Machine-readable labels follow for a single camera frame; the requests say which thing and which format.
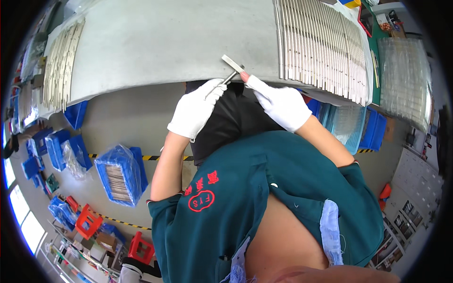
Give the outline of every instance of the cardboard box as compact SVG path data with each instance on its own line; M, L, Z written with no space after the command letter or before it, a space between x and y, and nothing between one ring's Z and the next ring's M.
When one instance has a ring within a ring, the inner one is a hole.
M393 142L393 131L395 130L395 119L386 116L387 125L386 131L384 133L384 140L388 142Z
M96 238L96 242L103 249L108 250L111 253L115 253L116 250L116 238L106 233L99 233Z

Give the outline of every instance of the person's left hand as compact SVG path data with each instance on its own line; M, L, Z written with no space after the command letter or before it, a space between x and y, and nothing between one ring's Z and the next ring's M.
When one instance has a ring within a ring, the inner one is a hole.
M219 85L222 81L223 79L212 79L191 93L183 95L167 129L190 138L193 142L211 116L215 103L227 90L226 85Z

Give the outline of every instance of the person's right hand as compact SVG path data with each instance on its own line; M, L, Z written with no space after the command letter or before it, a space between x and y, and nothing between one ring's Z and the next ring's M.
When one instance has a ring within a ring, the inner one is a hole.
M248 88L253 89L264 112L287 131L294 133L312 114L302 94L295 88L273 88L246 72L241 73L241 78Z

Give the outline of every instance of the metal tool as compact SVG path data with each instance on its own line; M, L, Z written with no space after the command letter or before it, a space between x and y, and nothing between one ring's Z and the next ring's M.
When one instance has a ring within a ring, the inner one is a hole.
M244 72L244 65L240 65L240 66L238 66L238 67L241 68L242 71ZM218 85L216 85L216 87L218 87L219 85L226 85L226 84L229 83L229 82L230 82L237 74L239 74L237 71L232 72L229 76L226 77L226 79L224 79L221 83L219 83ZM211 89L211 91L208 92L208 94L206 94L205 98L206 98L208 95L210 95L211 92L212 92L213 90L216 89L216 87L213 88L213 89Z
M244 72L244 69L242 69L236 62L231 60L227 55L222 56L222 60L225 61L228 65L230 65L233 69L235 69L238 73Z

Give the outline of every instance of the plastic wrap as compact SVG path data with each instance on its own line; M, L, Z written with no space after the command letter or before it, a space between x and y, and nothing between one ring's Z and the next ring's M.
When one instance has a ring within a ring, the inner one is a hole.
M85 180L87 177L87 168L84 166L85 164L80 163L84 163L82 149L79 146L73 149L69 140L61 144L61 149L63 152L63 161L74 178L78 181Z
M54 196L49 203L49 211L65 228L70 231L74 230L77 221L77 215L72 211L69 205L57 196Z
M63 130L59 132L53 132L52 134L49 134L44 138L50 162L52 163L52 166L60 172L66 168L66 164L63 160L60 142L68 140L69 137L69 131Z
M135 207L147 186L142 183L141 171L144 174L144 170L140 168L137 156L118 144L96 158L94 163L109 200Z
M427 133L431 115L431 71L423 43L380 38L381 104L389 115Z

